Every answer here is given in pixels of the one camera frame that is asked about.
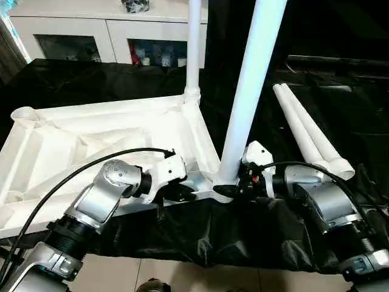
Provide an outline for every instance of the black cable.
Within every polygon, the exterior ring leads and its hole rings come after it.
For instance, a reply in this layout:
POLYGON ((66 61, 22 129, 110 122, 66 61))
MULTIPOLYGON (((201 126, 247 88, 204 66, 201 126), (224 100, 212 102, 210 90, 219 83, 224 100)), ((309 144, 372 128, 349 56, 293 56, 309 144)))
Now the black cable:
POLYGON ((4 281, 3 281, 3 278, 4 278, 4 275, 5 275, 5 272, 7 271, 7 268, 11 262, 11 259, 12 259, 12 255, 14 255, 19 243, 20 243, 20 240, 22 238, 22 236, 26 233, 27 229, 29 228, 32 220, 35 218, 35 215, 39 212, 39 210, 42 208, 42 206, 44 205, 44 203, 47 202, 47 200, 60 188, 62 187, 64 184, 66 184, 68 181, 70 181, 73 177, 75 177, 76 175, 78 175, 79 173, 83 172, 84 170, 92 167, 93 165, 96 165, 100 162, 103 162, 107 159, 110 159, 110 158, 113 158, 113 157, 116 157, 116 156, 120 156, 120 155, 124 155, 124 154, 128 154, 128 153, 134 153, 134 152, 141 152, 141 151, 152 151, 152 152, 162 152, 165 157, 170 157, 172 155, 174 155, 173 152, 171 151, 168 151, 168 150, 164 150, 164 149, 159 149, 159 148, 135 148, 135 149, 128 149, 128 150, 123 150, 123 151, 119 151, 119 152, 116 152, 116 153, 112 153, 110 155, 107 155, 107 156, 104 156, 104 157, 101 157, 101 158, 98 158, 96 159, 95 161, 92 161, 82 167, 80 167, 79 169, 77 169, 76 171, 72 172, 70 175, 68 175, 67 177, 65 177, 62 181, 60 181, 50 192, 48 192, 44 197, 43 199, 38 203, 38 205, 36 205, 35 209, 31 212, 30 216, 28 217, 26 223, 24 223, 24 226, 22 227, 22 229, 20 230, 20 233, 18 235, 18 237, 16 238, 16 240, 13 242, 12 244, 12 247, 6 257, 6 259, 4 260, 4 263, 2 264, 1 266, 1 270, 0 270, 0 288, 3 286, 4 284, 4 281))
MULTIPOLYGON (((367 216, 366 216, 366 213, 364 212, 364 210, 362 209, 362 206, 356 201, 356 199, 354 198, 354 195, 352 193, 352 191, 350 191, 350 189, 348 188, 348 186, 346 185, 346 181, 343 179, 343 178, 340 178, 339 176, 337 175, 334 175, 332 174, 331 172, 327 171, 326 169, 324 169, 323 167, 320 167, 320 166, 317 166, 317 165, 314 165, 314 164, 310 164, 310 163, 307 163, 307 162, 301 162, 301 161, 283 161, 283 162, 273 162, 273 163, 269 163, 269 164, 266 164, 266 165, 259 165, 260 169, 261 170, 264 170, 264 169, 268 169, 269 167, 273 167, 273 166, 292 166, 292 165, 301 165, 301 166, 306 166, 306 167, 310 167, 312 169, 315 169, 315 170, 318 170, 322 173, 324 173, 326 176, 330 177, 340 188, 342 191, 344 191, 344 193, 346 194, 346 196, 350 199, 350 201, 354 204, 354 206, 356 207, 358 213, 360 214, 360 216, 363 218, 363 220, 365 221, 366 225, 369 227, 369 229, 371 231, 374 231, 374 228, 372 227, 372 225, 370 224, 370 222, 368 221, 367 219, 367 216)), ((380 215, 384 218, 386 224, 389 224, 389 217, 382 211, 382 209, 374 202, 374 200, 365 192, 361 192, 361 190, 358 190, 358 192, 361 193, 361 195, 365 196, 365 198, 370 202, 372 203, 372 205, 374 206, 374 208, 376 208, 376 210, 380 213, 380 215)))
MULTIPOLYGON (((19 249, 18 253, 16 253, 16 256, 18 258, 22 258, 25 252, 26 252, 26 250, 24 248, 21 248, 21 249, 19 249)), ((7 283, 9 278, 11 278, 11 275, 13 274, 13 272, 15 272, 18 265, 20 265, 20 263, 17 263, 17 262, 13 262, 11 264, 10 268, 7 271, 7 274, 5 274, 5 276, 4 276, 4 283, 7 283)))

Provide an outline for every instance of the black fabric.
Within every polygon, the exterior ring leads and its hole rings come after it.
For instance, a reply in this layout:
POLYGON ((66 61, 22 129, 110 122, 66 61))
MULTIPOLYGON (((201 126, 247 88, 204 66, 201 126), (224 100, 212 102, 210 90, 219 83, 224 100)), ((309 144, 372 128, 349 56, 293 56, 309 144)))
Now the black fabric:
MULTIPOLYGON (((201 72, 201 111, 219 155, 237 76, 228 68, 201 72)), ((382 198, 389 197, 389 85, 346 77, 271 72, 249 142, 260 141, 276 161, 302 157, 272 92, 275 82, 291 86, 336 149, 355 166, 357 174, 352 183, 382 204, 382 198)), ((182 93, 184 86, 184 68, 163 71, 122 64, 36 60, 0 92, 12 100, 2 107, 0 136, 3 141, 7 137, 12 125, 9 114, 19 106, 45 108, 165 96, 182 93)), ((367 206, 363 198, 358 199, 367 206)), ((368 216, 386 240, 381 218, 374 210, 368 216)), ((31 247, 45 234, 27 235, 22 245, 31 247)), ((0 244, 10 242, 12 238, 0 244)), ((113 218, 90 252, 183 260, 202 266, 222 263, 337 272, 336 258, 303 210, 280 199, 264 198, 256 204, 195 201, 165 208, 162 221, 155 210, 113 218)))

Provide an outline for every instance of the white cabinet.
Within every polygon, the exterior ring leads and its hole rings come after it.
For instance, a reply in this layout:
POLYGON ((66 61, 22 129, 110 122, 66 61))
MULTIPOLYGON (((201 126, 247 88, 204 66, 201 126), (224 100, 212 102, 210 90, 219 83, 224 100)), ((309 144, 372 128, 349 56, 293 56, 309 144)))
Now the white cabinet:
MULTIPOLYGON (((150 10, 127 13, 121 0, 20 0, 11 21, 31 59, 182 66, 188 39, 188 0, 153 0, 150 10)), ((205 63, 207 0, 202 2, 199 67, 205 63)))

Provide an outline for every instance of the tile floor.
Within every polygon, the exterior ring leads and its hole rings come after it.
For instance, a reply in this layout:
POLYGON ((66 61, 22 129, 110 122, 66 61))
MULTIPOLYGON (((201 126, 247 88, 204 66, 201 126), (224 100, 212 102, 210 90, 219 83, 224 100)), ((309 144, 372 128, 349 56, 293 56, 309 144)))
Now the tile floor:
POLYGON ((173 292, 226 292, 234 288, 249 292, 346 292, 350 288, 339 275, 233 266, 203 269, 192 263, 97 255, 86 256, 83 269, 69 286, 72 292, 133 292, 152 277, 169 283, 173 292))

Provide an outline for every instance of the white pole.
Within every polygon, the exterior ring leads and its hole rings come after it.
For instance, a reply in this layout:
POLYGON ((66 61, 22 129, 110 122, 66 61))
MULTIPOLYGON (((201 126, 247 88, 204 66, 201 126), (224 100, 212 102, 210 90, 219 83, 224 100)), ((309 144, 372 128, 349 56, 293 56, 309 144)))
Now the white pole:
POLYGON ((278 102, 280 103, 287 123, 292 130, 293 136, 296 139, 297 145, 300 148, 304 160, 309 163, 321 165, 325 169, 328 169, 328 163, 324 161, 314 141, 298 117, 298 114, 294 111, 285 89, 281 85, 276 84, 273 86, 273 90, 277 96, 278 102))
POLYGON ((200 22, 201 0, 189 0, 185 101, 195 100, 199 102, 201 97, 199 87, 200 22))
POLYGON ((323 159, 329 163, 329 171, 343 179, 352 178, 355 175, 355 170, 350 163, 339 155, 338 151, 336 151, 335 147, 327 139, 313 118, 308 114, 288 85, 284 83, 281 86, 284 92, 288 95, 287 99, 289 103, 293 107, 305 130, 308 132, 311 140, 317 147, 317 150, 320 152, 323 159))
POLYGON ((214 184, 236 183, 286 2, 256 0, 221 165, 214 184))

